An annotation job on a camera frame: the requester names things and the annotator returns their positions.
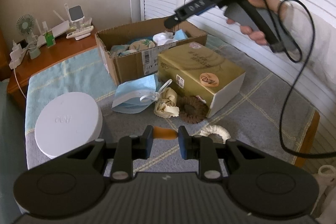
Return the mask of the person right hand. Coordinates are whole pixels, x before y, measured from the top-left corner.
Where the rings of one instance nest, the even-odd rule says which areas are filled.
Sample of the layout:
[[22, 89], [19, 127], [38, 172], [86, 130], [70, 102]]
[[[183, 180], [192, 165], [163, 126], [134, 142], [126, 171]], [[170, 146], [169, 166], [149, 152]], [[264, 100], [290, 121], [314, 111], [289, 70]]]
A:
[[280, 23], [285, 19], [288, 6], [280, 0], [244, 0], [231, 3], [224, 11], [229, 20], [246, 26], [252, 32], [262, 32], [273, 52], [284, 49]]

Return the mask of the person right forearm sleeve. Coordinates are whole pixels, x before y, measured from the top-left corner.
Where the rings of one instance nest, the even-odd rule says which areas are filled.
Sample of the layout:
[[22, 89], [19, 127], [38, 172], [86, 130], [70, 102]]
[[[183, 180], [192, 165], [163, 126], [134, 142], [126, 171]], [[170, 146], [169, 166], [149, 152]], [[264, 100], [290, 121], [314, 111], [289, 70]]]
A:
[[335, 112], [335, 27], [317, 15], [312, 14], [314, 28], [307, 12], [298, 4], [283, 4], [285, 10], [282, 22], [293, 36], [306, 60], [311, 40], [314, 48], [296, 87], [309, 99]]

